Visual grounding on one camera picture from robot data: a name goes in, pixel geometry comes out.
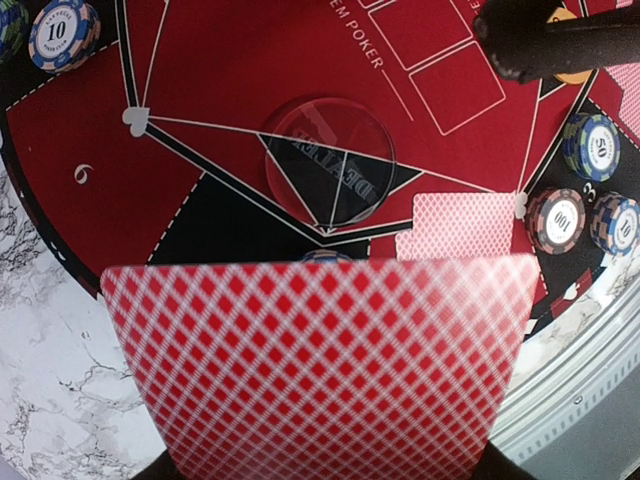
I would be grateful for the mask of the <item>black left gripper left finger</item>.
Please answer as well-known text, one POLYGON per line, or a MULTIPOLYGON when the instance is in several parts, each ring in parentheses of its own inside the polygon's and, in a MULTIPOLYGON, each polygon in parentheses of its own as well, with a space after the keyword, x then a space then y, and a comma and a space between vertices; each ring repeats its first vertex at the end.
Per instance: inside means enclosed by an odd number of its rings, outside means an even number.
POLYGON ((172 478, 173 460, 167 450, 134 476, 134 480, 171 480, 172 478))

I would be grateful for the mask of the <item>red playing card deck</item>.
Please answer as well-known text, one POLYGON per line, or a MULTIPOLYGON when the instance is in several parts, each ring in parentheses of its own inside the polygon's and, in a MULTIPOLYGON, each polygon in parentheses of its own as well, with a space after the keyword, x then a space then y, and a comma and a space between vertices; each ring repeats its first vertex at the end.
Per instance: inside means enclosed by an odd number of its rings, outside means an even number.
POLYGON ((116 266, 101 288, 189 479, 468 479, 539 279, 530 254, 116 266))

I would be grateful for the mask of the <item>dealt red card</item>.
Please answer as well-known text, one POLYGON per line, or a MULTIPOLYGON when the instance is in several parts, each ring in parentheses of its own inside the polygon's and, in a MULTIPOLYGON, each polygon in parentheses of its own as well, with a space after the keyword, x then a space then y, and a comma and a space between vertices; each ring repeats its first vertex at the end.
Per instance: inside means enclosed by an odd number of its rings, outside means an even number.
POLYGON ((622 91, 618 116, 636 145, 639 145, 639 72, 638 63, 606 68, 622 91))
POLYGON ((504 227, 511 222, 515 193, 419 193, 413 198, 416 234, 449 236, 504 227))
POLYGON ((494 257, 511 251, 512 234, 451 234, 428 236, 402 231, 395 235, 398 260, 432 260, 450 258, 494 257))

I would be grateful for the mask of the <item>chip stack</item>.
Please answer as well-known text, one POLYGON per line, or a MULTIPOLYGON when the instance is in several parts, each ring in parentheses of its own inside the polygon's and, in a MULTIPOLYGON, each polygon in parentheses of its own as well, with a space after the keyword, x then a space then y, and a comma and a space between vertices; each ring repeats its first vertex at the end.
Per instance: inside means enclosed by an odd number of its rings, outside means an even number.
POLYGON ((538 250, 549 255, 569 252, 584 230, 586 211, 581 195, 570 188, 546 188, 527 207, 525 226, 538 250))

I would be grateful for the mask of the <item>orange big blind button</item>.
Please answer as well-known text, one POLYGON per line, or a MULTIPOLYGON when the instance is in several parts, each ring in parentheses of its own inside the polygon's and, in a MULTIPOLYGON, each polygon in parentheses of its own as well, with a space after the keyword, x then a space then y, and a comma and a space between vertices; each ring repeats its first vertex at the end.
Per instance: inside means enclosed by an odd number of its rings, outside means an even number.
MULTIPOLYGON (((573 12, 571 12, 569 9, 564 7, 558 7, 554 11, 554 13, 551 15, 548 22, 555 23, 555 22, 561 22, 566 20, 573 20, 576 18, 577 16, 573 12)), ((578 73, 556 73, 554 77, 558 81, 564 84, 579 85, 586 82, 592 73, 593 73, 592 70, 582 71, 578 73)))

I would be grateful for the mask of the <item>green chips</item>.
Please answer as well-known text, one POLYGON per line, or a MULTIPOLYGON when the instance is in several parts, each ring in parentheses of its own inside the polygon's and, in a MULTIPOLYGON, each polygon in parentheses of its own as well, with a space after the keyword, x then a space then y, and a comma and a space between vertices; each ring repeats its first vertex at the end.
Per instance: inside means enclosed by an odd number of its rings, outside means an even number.
POLYGON ((619 165, 620 151, 618 130, 604 114, 576 113, 564 127, 565 163, 586 180, 598 183, 609 180, 619 165))
POLYGON ((9 62, 21 47, 29 27, 26 7, 15 0, 1 1, 1 64, 9 62))

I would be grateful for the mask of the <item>blue chips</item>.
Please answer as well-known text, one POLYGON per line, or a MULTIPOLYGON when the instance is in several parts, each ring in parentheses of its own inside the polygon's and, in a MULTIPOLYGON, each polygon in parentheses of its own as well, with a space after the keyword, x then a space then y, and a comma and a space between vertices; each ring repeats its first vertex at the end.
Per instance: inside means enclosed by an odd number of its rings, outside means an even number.
POLYGON ((302 258, 302 262, 331 263, 349 262, 351 258, 341 252, 329 249, 317 249, 307 252, 302 258))
POLYGON ((50 1, 36 16, 29 36, 32 62, 50 74, 79 68, 94 51, 101 33, 95 8, 77 0, 50 1))
POLYGON ((639 240, 639 204, 632 198, 610 192, 594 205, 589 225, 591 239, 605 253, 629 254, 639 240))

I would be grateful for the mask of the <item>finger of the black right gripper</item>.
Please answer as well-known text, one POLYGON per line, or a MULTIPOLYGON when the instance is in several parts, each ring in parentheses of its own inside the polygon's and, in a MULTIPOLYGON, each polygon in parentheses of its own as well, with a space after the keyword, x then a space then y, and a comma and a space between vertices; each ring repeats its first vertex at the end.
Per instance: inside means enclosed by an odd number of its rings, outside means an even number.
POLYGON ((526 84, 555 74, 639 61, 639 4, 553 22, 558 1, 487 1, 473 21, 503 79, 526 84))

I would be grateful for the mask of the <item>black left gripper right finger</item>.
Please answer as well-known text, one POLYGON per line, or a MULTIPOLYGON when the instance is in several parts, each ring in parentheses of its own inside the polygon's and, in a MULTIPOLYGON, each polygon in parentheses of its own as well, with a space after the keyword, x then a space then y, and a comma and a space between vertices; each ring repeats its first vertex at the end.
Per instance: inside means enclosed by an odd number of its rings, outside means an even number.
POLYGON ((535 480, 535 477, 512 462, 489 441, 474 470, 474 480, 535 480))

